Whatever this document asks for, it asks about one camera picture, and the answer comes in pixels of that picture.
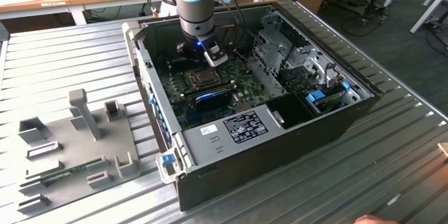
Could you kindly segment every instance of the warning label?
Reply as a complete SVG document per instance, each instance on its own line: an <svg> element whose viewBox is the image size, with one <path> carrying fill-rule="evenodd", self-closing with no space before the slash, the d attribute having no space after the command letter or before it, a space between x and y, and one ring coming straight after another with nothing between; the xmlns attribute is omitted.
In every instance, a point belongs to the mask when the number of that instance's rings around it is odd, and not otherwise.
<svg viewBox="0 0 448 224"><path fill-rule="evenodd" d="M233 141L239 144L268 132L255 111L225 120L224 125L231 133Z"/></svg>

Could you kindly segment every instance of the circuit board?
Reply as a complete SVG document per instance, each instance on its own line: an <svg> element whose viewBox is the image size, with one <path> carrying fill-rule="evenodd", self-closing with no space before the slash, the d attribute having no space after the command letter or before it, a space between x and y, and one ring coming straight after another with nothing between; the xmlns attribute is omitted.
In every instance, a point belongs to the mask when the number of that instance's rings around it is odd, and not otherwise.
<svg viewBox="0 0 448 224"><path fill-rule="evenodd" d="M252 76L247 62L241 58L229 60L216 69L195 68L163 74L160 81L184 130L243 112L269 99L263 84ZM216 86L220 87L219 90L231 92L231 102L213 110L199 113L193 109L192 97L196 98L199 95L215 92L217 89L213 87ZM199 94L187 95L195 90L199 90Z"/></svg>

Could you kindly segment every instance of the label sticker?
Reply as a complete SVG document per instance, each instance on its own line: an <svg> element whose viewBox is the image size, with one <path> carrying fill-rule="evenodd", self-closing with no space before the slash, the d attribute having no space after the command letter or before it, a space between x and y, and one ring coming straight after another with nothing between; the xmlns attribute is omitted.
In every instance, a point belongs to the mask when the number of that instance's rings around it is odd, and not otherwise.
<svg viewBox="0 0 448 224"><path fill-rule="evenodd" d="M45 3L45 4L40 4L41 6L53 6L53 5L65 5L65 2L53 2L53 3Z"/></svg>
<svg viewBox="0 0 448 224"><path fill-rule="evenodd" d="M207 126L207 127L201 128L203 136L205 136L207 134L211 134L215 131L217 131L217 128L216 128L216 125L213 125L213 124L211 126Z"/></svg>
<svg viewBox="0 0 448 224"><path fill-rule="evenodd" d="M268 132L255 111L224 120L224 125L237 144Z"/></svg>

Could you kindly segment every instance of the ribbed metal surface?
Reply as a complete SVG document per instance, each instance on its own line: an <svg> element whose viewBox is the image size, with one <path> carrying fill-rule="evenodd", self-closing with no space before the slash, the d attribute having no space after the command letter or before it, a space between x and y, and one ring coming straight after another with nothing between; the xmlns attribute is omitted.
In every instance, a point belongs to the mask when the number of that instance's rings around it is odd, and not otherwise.
<svg viewBox="0 0 448 224"><path fill-rule="evenodd" d="M89 106L109 98L127 104L145 174L31 223L351 223L363 214L401 223L448 222L448 166L437 148L448 141L444 115L299 4L280 3L387 92L344 136L221 198L179 212L175 188L160 182L153 164L157 146L131 67L121 62L119 23L13 35L7 61L0 58L9 76L0 92L0 134L8 136L0 140L3 219L19 215L8 168L15 158L9 143L17 142L9 136L12 119L20 113L39 114L47 122L68 116L63 95L68 87L84 87L95 97ZM41 43L45 50L37 52L39 40L53 43Z"/></svg>

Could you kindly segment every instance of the blue connector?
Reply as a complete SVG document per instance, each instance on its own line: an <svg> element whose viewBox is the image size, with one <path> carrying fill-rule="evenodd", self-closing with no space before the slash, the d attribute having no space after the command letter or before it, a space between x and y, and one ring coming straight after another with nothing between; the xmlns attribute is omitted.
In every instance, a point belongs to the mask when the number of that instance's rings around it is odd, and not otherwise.
<svg viewBox="0 0 448 224"><path fill-rule="evenodd" d="M349 83L347 81L343 82L343 88L347 90L351 87Z"/></svg>
<svg viewBox="0 0 448 224"><path fill-rule="evenodd" d="M176 162L175 154L163 155L161 159L163 159L163 166L167 166L173 162Z"/></svg>
<svg viewBox="0 0 448 224"><path fill-rule="evenodd" d="M320 90L309 92L308 99L309 99L311 102L315 102L315 101L320 100L321 98L325 98L325 95Z"/></svg>

